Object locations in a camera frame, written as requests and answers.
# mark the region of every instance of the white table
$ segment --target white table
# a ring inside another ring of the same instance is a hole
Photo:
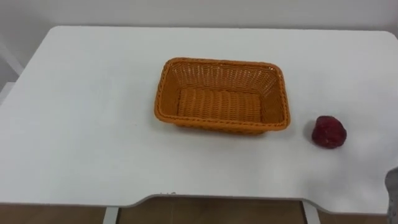
[[[247,137],[156,120],[172,57],[277,64],[289,128]],[[56,27],[0,107],[0,202],[124,207],[176,193],[385,214],[397,100],[398,41],[387,32]],[[308,140],[323,114],[347,129],[338,150]]]

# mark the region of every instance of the orange wicker basket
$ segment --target orange wicker basket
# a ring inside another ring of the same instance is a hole
[[[178,126],[238,134],[278,131],[290,123],[278,66],[196,58],[165,64],[155,115]]]

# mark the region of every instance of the floor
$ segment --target floor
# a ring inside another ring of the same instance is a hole
[[[2,224],[101,224],[104,208],[0,205]],[[329,215],[319,212],[322,224],[386,224],[385,217]],[[123,208],[118,224],[306,224],[300,202],[273,200],[152,198]]]

